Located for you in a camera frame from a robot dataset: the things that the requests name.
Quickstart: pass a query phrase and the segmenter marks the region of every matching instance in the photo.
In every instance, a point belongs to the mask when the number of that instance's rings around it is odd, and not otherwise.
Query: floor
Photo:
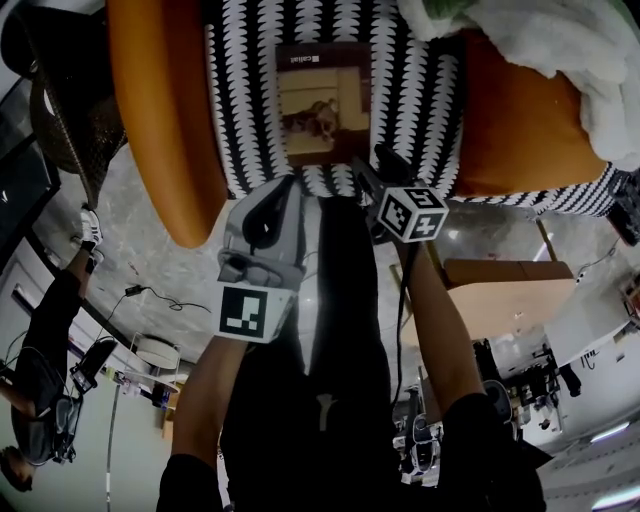
[[[67,262],[75,249],[70,237],[79,233],[78,209],[84,199],[80,180],[61,173],[62,189],[45,208],[34,225],[44,245],[61,262]],[[221,247],[227,204],[214,233],[208,242],[195,250],[176,246],[167,235],[149,200],[125,146],[111,163],[104,184],[98,214],[105,242],[100,250],[104,263],[96,270],[89,288],[88,299],[108,316],[125,288],[134,284],[152,286],[160,295],[179,301],[209,305],[211,290],[218,275],[217,253]],[[300,293],[300,340],[308,361],[315,316],[317,312],[316,282],[313,277],[317,264],[319,206],[316,200],[306,201],[305,229],[307,237],[308,275]],[[553,234],[553,245],[560,260],[566,261],[575,272],[582,265],[595,261],[611,248],[617,235],[606,219],[593,219],[553,213],[542,217],[547,231]],[[526,259],[538,256],[548,259],[542,239],[533,222],[533,212],[518,208],[487,205],[451,204],[451,213],[437,246],[441,258]],[[640,249],[631,249],[619,242],[617,252],[605,262],[590,268],[576,286],[570,300],[580,300],[587,293],[609,286],[632,268],[640,268]],[[382,339],[395,368],[395,323],[398,289],[389,266],[397,263],[391,244],[375,248],[380,290],[379,320]],[[185,308],[177,312],[165,301],[150,292],[124,299],[113,315],[112,323],[126,336],[135,332],[160,336],[182,347],[182,356],[197,361],[211,337],[210,316],[199,308]],[[494,342],[494,352],[500,369],[508,369],[525,362],[541,346],[541,329],[516,340]],[[406,347],[402,354],[404,384],[416,382],[420,355],[417,349]],[[395,370],[392,370],[395,388]]]

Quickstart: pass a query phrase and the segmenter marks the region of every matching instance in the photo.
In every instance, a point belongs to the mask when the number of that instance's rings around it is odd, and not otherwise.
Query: photograph
[[[282,126],[294,166],[369,155],[371,48],[361,43],[276,49]]]

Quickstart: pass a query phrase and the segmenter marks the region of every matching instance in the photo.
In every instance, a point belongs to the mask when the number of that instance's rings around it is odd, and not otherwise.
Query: white sneaker
[[[80,247],[82,247],[82,242],[82,238],[80,238],[78,235],[73,235],[71,237],[71,246],[77,251],[80,250]],[[98,267],[98,265],[100,265],[100,263],[104,261],[104,254],[98,249],[94,249],[93,251],[91,251],[91,258],[93,259],[93,262],[95,264],[95,269]]]
[[[100,264],[104,261],[104,254],[94,249],[91,252],[91,258],[93,259],[93,270],[95,271],[100,266]]]
[[[80,218],[82,219],[82,241],[93,242],[97,247],[102,243],[102,230],[96,212],[89,210],[87,205],[83,205]]]

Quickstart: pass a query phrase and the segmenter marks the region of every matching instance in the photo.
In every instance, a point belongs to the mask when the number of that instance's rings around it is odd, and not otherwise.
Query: ceiling light
[[[608,437],[615,436],[616,434],[619,434],[623,430],[626,430],[628,426],[629,426],[629,422],[625,421],[624,423],[622,423],[621,425],[618,425],[617,427],[613,427],[609,430],[602,432],[602,434],[598,434],[591,440],[591,442],[597,443],[598,441],[602,441],[603,439],[607,439]]]
[[[591,510],[603,510],[606,508],[615,507],[624,503],[636,501],[640,498],[640,485],[638,487],[632,487],[625,491],[620,491],[615,494],[609,494],[596,501],[591,507]]]

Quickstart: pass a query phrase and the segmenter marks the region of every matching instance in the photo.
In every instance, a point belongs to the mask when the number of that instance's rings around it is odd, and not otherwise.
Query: black and white patterned cushion
[[[533,208],[538,214],[545,211],[555,211],[559,213],[574,213],[601,217],[609,213],[614,203],[609,188],[614,180],[615,172],[616,169],[611,164],[607,164],[602,176],[591,183],[506,196],[453,197],[452,199],[464,203],[498,204]]]
[[[305,193],[353,196],[346,164],[292,168],[280,123],[278,44],[359,41],[372,50],[371,147],[383,143],[419,169],[445,198],[593,216],[612,205],[600,179],[561,189],[452,197],[462,141],[461,41],[415,40],[392,0],[203,0],[213,119],[232,197],[274,177],[302,173]],[[371,153],[371,163],[377,164]]]

